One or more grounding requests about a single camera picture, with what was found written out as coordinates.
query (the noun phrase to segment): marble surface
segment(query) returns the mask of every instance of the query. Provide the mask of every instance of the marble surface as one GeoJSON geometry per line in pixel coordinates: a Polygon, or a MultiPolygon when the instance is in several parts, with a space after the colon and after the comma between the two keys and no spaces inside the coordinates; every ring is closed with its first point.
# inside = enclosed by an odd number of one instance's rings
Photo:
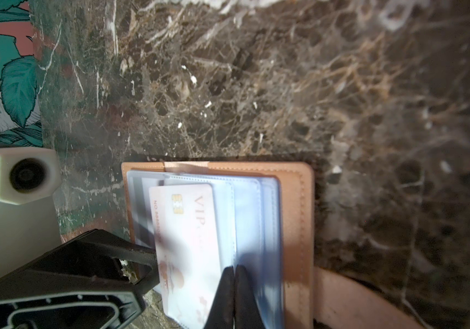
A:
{"type": "Polygon", "coordinates": [[[64,239],[128,235],[123,161],[306,161],[316,265],[470,328],[470,1],[230,4],[31,2],[64,239]]]}

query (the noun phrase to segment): black round hole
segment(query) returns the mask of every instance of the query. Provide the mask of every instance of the black round hole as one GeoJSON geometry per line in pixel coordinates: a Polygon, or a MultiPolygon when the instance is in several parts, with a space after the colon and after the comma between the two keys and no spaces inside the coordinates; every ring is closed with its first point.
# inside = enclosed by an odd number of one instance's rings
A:
{"type": "Polygon", "coordinates": [[[29,192],[45,181],[46,170],[36,159],[19,161],[10,172],[10,183],[20,192],[29,192]]]}

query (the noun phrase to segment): white card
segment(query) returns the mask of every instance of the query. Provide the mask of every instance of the white card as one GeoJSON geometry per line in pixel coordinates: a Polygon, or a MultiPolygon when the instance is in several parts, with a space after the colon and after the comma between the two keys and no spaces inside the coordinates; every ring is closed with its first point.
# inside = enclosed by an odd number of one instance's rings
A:
{"type": "Polygon", "coordinates": [[[208,184],[149,188],[164,312],[203,328],[221,276],[208,184]]]}

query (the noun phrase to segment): card chip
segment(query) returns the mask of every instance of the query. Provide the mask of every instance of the card chip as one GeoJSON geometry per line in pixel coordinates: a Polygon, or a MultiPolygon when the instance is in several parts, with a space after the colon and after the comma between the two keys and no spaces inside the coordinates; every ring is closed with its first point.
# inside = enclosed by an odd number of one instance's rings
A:
{"type": "Polygon", "coordinates": [[[184,204],[182,203],[182,194],[172,194],[171,199],[173,200],[173,213],[179,215],[183,214],[184,204]]]}

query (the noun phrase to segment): wallet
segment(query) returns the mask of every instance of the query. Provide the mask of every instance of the wallet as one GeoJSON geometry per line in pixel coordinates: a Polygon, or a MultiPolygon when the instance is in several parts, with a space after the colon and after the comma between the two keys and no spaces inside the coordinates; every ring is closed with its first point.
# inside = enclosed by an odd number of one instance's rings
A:
{"type": "Polygon", "coordinates": [[[134,242],[127,172],[130,170],[277,179],[281,189],[282,278],[286,329],[313,327],[313,195],[312,168],[300,162],[182,161],[123,163],[127,215],[134,242]]]}

